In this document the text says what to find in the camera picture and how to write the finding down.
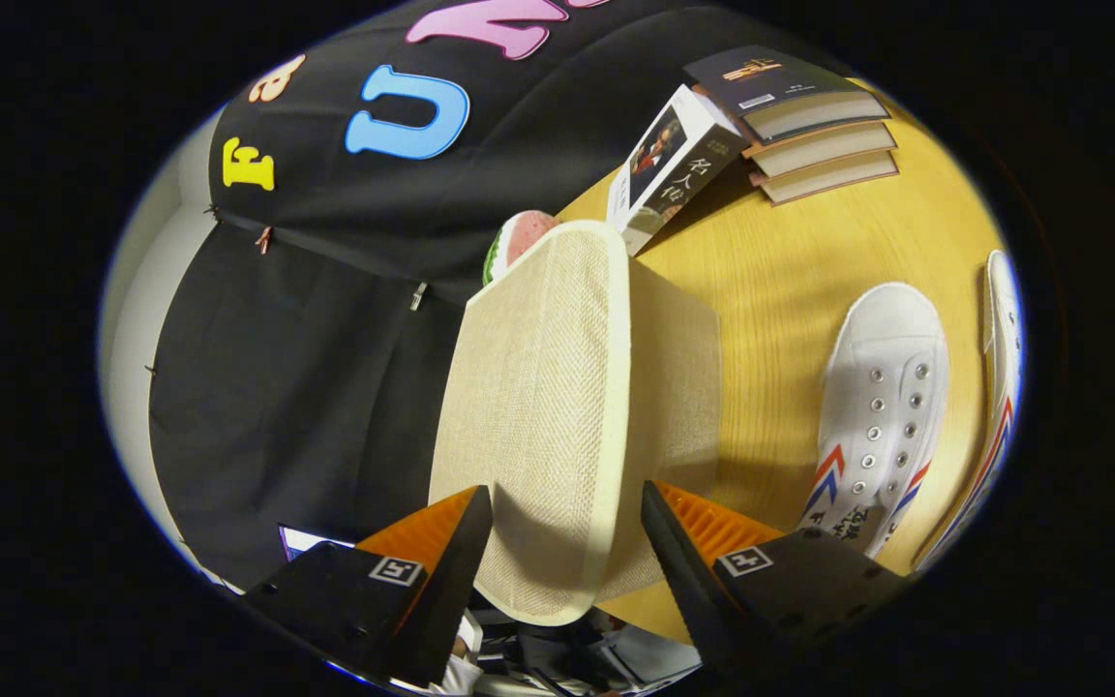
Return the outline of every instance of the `blue letter u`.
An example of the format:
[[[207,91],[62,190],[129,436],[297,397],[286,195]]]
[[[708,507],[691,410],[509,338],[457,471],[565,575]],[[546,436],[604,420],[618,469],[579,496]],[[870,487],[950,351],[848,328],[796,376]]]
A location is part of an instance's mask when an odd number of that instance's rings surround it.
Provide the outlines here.
[[[347,151],[377,151],[395,157],[428,159],[455,144],[467,125],[473,101],[467,91],[450,80],[435,77],[395,74],[390,66],[377,66],[363,83],[360,97],[372,101],[381,94],[428,99],[437,107],[437,115],[424,128],[372,119],[368,112],[359,112],[347,124]]]

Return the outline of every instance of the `wooden table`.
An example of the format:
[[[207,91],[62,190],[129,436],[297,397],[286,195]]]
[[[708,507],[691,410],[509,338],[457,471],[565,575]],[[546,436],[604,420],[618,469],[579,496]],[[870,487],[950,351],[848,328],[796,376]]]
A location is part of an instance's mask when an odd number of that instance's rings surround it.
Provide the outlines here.
[[[937,306],[949,343],[949,398],[923,488],[876,558],[901,574],[949,515],[983,439],[987,374],[979,349],[982,269],[1005,250],[991,213],[934,138],[889,107],[901,175],[772,206],[735,163],[637,256],[721,317],[723,413],[714,502],[794,530],[815,473],[820,376],[850,306],[901,281]],[[614,173],[559,213],[605,220]],[[690,642],[665,583],[600,608]]]

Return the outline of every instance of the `pink letter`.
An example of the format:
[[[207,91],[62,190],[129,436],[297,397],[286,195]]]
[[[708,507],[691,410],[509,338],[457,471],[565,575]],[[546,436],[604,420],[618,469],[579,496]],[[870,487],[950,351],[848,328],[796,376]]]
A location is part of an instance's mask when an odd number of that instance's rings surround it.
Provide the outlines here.
[[[457,4],[425,14],[407,31],[407,43],[419,43],[429,36],[453,36],[501,46],[502,56],[517,61],[526,58],[549,39],[547,28],[514,28],[495,22],[563,22],[569,14],[547,0],[482,0]]]

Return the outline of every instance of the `beige fabric box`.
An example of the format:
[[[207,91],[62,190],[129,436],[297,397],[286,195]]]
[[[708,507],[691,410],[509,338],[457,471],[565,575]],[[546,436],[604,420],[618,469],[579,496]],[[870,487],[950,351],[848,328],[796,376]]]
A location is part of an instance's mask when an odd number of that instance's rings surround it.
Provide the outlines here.
[[[711,309],[593,221],[558,225],[468,301],[429,502],[489,486],[484,597],[561,626],[662,581],[642,482],[711,486],[719,333]]]

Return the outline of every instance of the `stack of books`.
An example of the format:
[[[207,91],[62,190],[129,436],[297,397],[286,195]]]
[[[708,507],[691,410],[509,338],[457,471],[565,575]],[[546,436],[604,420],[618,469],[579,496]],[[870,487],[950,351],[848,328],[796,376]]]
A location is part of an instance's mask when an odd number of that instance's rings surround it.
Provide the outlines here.
[[[889,110],[842,76],[760,46],[700,59],[686,74],[705,109],[748,143],[752,183],[774,204],[899,173]]]

